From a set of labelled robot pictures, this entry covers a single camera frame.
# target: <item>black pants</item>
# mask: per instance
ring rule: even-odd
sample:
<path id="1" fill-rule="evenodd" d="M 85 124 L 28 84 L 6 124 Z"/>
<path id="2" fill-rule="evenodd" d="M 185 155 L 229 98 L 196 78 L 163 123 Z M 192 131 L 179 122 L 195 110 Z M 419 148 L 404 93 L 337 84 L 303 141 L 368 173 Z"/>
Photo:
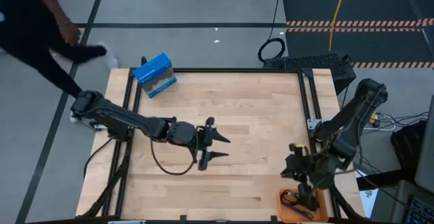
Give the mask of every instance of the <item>black pants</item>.
<path id="1" fill-rule="evenodd" d="M 13 0 L 0 1 L 0 12 L 5 16 L 5 21 L 0 22 L 0 47 L 35 68 L 63 92 L 78 97 L 81 88 L 52 58 L 49 49 L 74 63 L 83 64 L 105 55 L 105 48 L 73 47 L 65 43 L 54 16 L 42 2 L 14 4 Z"/>

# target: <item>wooden table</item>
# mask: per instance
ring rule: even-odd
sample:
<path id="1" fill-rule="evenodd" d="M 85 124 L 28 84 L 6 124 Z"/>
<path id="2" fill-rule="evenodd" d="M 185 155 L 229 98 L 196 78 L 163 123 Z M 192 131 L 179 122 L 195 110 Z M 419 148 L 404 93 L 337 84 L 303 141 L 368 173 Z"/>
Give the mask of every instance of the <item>wooden table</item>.
<path id="1" fill-rule="evenodd" d="M 106 98 L 122 105 L 128 69 L 113 70 Z M 339 111 L 329 70 L 314 70 L 323 118 Z M 298 182 L 282 179 L 290 143 L 308 145 L 307 129 L 297 74 L 290 73 L 177 73 L 178 82 L 153 99 L 145 93 L 139 114 L 172 117 L 203 125 L 216 118 L 219 132 L 232 143 L 215 142 L 211 150 L 230 156 L 214 159 L 205 172 L 197 165 L 186 175 L 164 174 L 150 154 L 149 139 L 136 132 L 127 178 L 122 219 L 269 221 L 277 214 L 277 192 L 296 188 Z M 136 82 L 133 85 L 134 96 Z M 310 99 L 309 84 L 306 83 Z M 106 141 L 97 133 L 92 151 Z M 90 162 L 77 214 L 83 214 L 106 186 L 114 143 Z M 183 171 L 191 161 L 185 148 L 155 144 L 159 161 L 171 171 Z M 361 215 L 363 206 L 353 172 L 336 176 L 336 186 Z M 114 212 L 117 189 L 113 192 Z M 325 193 L 333 216 L 330 195 Z"/>

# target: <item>blue container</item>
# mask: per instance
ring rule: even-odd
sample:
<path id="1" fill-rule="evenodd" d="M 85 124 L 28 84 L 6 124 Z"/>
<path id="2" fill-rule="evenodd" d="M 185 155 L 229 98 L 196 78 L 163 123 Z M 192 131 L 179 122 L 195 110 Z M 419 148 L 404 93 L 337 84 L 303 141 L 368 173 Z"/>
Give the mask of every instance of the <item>blue container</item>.
<path id="1" fill-rule="evenodd" d="M 153 98 L 176 82 L 172 62 L 164 53 L 135 69 L 133 75 L 149 98 Z"/>

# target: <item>person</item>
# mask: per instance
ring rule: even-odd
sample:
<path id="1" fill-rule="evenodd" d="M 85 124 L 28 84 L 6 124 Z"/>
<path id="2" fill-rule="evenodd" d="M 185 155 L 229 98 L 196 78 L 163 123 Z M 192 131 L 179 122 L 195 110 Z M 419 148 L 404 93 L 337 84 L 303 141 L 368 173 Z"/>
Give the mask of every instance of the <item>person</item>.
<path id="1" fill-rule="evenodd" d="M 0 0 L 0 48 L 74 98 L 82 90 L 53 59 L 50 49 L 75 64 L 106 56 L 110 68 L 117 67 L 103 43 L 78 45 L 80 34 L 57 0 Z"/>

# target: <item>person's leg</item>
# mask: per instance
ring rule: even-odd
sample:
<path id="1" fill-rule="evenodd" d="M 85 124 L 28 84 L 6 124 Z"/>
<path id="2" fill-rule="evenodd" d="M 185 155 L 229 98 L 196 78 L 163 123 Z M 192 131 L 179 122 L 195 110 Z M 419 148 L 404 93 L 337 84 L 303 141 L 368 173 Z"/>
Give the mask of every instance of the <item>person's leg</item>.
<path id="1" fill-rule="evenodd" d="M 52 58 L 48 48 L 40 43 L 20 38 L 0 38 L 0 47 L 18 60 L 36 69 L 44 78 L 60 88 L 63 92 L 78 97 L 81 88 Z"/>

